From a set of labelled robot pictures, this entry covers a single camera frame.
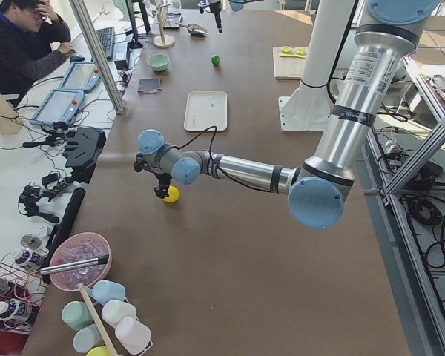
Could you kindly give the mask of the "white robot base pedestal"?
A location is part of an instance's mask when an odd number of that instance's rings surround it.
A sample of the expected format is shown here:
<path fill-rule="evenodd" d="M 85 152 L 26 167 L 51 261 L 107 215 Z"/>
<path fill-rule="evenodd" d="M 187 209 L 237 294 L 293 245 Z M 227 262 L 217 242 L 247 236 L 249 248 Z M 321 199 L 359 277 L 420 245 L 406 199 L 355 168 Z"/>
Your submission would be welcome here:
<path fill-rule="evenodd" d="M 323 0 L 319 3 L 300 85 L 292 95 L 279 98 L 283 131 L 324 129 L 331 111 L 329 80 L 357 4 L 354 0 Z"/>

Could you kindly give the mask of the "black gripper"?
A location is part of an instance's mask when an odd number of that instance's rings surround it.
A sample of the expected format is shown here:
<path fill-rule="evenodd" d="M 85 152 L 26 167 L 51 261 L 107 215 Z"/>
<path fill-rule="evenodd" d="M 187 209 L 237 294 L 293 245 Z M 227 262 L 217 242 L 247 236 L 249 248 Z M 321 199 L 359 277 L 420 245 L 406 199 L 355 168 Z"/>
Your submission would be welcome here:
<path fill-rule="evenodd" d="M 165 197 L 169 197 L 169 187 L 172 180 L 171 175 L 167 173 L 154 173 L 154 176 L 158 180 L 158 186 L 154 188 L 156 196 L 163 199 L 165 192 Z"/>
<path fill-rule="evenodd" d="M 209 2 L 209 9 L 210 12 L 214 14 L 215 22 L 217 26 L 222 25 L 221 21 L 221 11 L 222 11 L 222 5 L 220 1 L 210 1 Z"/>

